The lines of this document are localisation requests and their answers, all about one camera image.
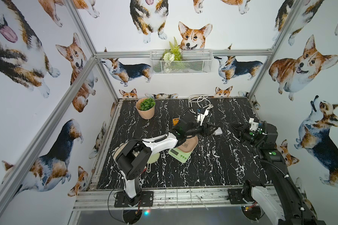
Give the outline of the white charger adapter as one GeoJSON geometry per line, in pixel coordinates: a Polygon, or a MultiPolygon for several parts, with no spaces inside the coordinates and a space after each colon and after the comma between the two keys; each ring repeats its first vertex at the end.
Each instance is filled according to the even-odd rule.
{"type": "Polygon", "coordinates": [[[213,133],[215,136],[219,136],[219,135],[222,135],[223,134],[223,131],[220,127],[218,127],[214,133],[213,133]]]}

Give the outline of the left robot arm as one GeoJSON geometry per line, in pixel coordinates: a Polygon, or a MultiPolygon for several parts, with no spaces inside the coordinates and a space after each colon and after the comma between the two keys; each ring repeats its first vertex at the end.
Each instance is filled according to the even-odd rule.
{"type": "Polygon", "coordinates": [[[197,135],[210,136],[218,129],[219,126],[206,122],[178,122],[164,135],[149,139],[132,139],[119,146],[113,154],[113,159],[124,179],[125,197],[132,202],[141,195],[139,177],[152,155],[174,149],[197,135]]]}

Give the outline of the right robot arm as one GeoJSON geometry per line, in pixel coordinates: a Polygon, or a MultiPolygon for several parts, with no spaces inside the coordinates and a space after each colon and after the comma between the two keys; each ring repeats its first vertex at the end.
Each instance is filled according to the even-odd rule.
{"type": "Polygon", "coordinates": [[[303,194],[292,180],[285,159],[277,149],[277,128],[267,122],[231,124],[234,135],[253,148],[253,159],[270,176],[279,200],[272,197],[265,184],[246,181],[243,198],[258,203],[273,225],[324,225],[306,204],[303,194]]]}

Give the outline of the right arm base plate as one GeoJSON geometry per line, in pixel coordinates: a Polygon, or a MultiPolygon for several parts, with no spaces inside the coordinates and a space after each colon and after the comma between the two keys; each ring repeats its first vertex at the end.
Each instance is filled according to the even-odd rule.
{"type": "Polygon", "coordinates": [[[264,203],[269,197],[268,190],[262,186],[229,188],[227,199],[231,204],[254,204],[264,203]]]}

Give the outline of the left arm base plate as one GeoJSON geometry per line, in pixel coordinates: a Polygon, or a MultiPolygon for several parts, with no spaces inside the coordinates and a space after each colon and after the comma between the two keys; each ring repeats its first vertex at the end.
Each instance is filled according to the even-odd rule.
{"type": "Polygon", "coordinates": [[[129,198],[124,191],[119,191],[115,194],[115,208],[127,208],[127,207],[152,207],[154,200],[153,191],[141,191],[134,198],[129,198]]]}

